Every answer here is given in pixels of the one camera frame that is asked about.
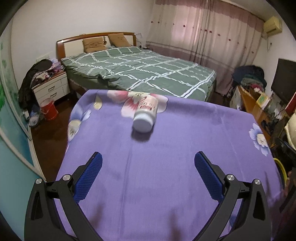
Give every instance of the blue flower print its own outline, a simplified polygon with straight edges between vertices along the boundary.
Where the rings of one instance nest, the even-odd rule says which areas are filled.
[[[80,125],[83,121],[87,120],[91,115],[91,110],[83,113],[79,104],[76,104],[70,115],[70,122],[68,124],[68,141],[72,141],[74,136],[79,131]]]
[[[268,153],[271,153],[263,132],[258,125],[253,123],[253,128],[250,129],[249,134],[253,140],[254,146],[260,150],[263,155],[267,156]]]

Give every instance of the wooden headboard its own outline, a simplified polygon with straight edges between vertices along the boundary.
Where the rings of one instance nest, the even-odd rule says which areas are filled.
[[[83,34],[83,35],[59,40],[57,41],[57,58],[60,61],[62,58],[83,53],[83,44],[82,44],[83,39],[103,37],[104,44],[106,46],[110,46],[108,34],[118,34],[118,33],[122,33],[122,32]],[[137,46],[135,33],[123,32],[123,34],[131,45]]]

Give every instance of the green plaid duvet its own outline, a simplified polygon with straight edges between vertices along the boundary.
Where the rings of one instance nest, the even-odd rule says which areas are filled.
[[[216,72],[193,62],[138,47],[111,48],[62,59],[82,76],[106,81],[110,89],[173,95],[205,101]]]

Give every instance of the metal screw head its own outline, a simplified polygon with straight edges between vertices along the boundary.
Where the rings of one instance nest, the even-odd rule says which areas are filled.
[[[260,185],[261,184],[260,180],[259,179],[255,179],[255,184]]]
[[[36,184],[40,184],[42,183],[42,179],[41,178],[38,178],[36,181],[35,181]]]
[[[234,175],[231,175],[231,174],[227,175],[227,179],[229,181],[233,181],[234,180]]]
[[[71,176],[69,174],[63,176],[64,181],[69,181]]]

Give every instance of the wooden floor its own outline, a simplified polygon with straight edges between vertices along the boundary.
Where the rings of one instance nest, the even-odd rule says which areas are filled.
[[[56,119],[42,120],[31,129],[37,158],[48,182],[55,181],[67,147],[68,121],[77,102],[75,97],[67,97],[55,103],[59,112]],[[229,101],[216,92],[213,93],[211,103],[229,107]]]

